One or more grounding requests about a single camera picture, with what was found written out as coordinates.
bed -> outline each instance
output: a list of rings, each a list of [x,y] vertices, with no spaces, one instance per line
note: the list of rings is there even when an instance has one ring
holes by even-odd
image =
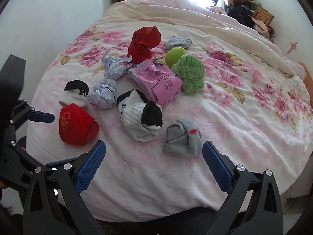
[[[172,36],[190,38],[187,50],[203,61],[205,88],[180,93],[163,107],[157,139],[133,140],[117,107],[86,111],[99,124],[99,134],[86,146],[61,141],[58,103],[68,81],[76,76],[89,88],[104,78],[101,59],[125,57],[132,34],[156,26],[162,36],[153,59],[165,56],[162,45]],[[227,15],[187,0],[130,0],[111,6],[51,63],[38,85],[32,106],[53,113],[52,124],[29,122],[27,149],[42,163],[77,157],[100,139],[106,157],[82,199],[96,219],[143,222],[197,206],[217,210],[226,198],[201,155],[171,157],[162,153],[166,127],[179,118],[192,121],[202,141],[212,141],[235,165],[262,173],[271,169],[283,194],[299,177],[313,150],[313,110],[303,83],[304,68],[288,60],[273,43]],[[117,80],[117,95],[136,84]],[[248,206],[247,195],[242,210]]]

wooden box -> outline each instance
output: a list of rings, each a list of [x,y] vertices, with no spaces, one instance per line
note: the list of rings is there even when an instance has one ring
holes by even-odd
[[[256,20],[263,21],[266,26],[269,26],[274,18],[272,14],[270,14],[268,11],[264,10],[260,6],[255,9],[252,17]]]

pink plastic package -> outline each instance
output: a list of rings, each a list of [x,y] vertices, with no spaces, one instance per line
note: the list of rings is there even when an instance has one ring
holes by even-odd
[[[135,80],[140,90],[149,100],[164,106],[174,99],[182,87],[182,80],[166,65],[151,59],[131,66],[127,76]]]

white wall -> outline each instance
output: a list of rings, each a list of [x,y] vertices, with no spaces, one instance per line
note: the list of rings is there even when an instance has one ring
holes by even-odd
[[[274,15],[270,26],[275,30],[274,43],[289,59],[304,62],[313,75],[313,26],[297,0],[255,0]],[[290,43],[298,43],[298,51],[287,52]]]
[[[21,99],[31,103],[49,64],[110,4],[110,0],[10,0],[0,15],[0,68],[10,54],[26,60]],[[26,125],[18,132],[23,135]]]

silver bolt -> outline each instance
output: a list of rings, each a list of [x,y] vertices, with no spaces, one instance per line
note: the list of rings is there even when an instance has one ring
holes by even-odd
[[[70,169],[71,167],[72,167],[71,164],[64,164],[64,166],[63,166],[64,169]]]
[[[265,173],[266,173],[268,176],[273,175],[273,172],[271,172],[269,169],[267,169],[267,170],[265,171]]]
[[[244,171],[246,168],[242,165],[237,165],[237,170]]]
[[[36,169],[35,169],[35,173],[39,173],[41,171],[41,168],[40,167],[37,167]]]

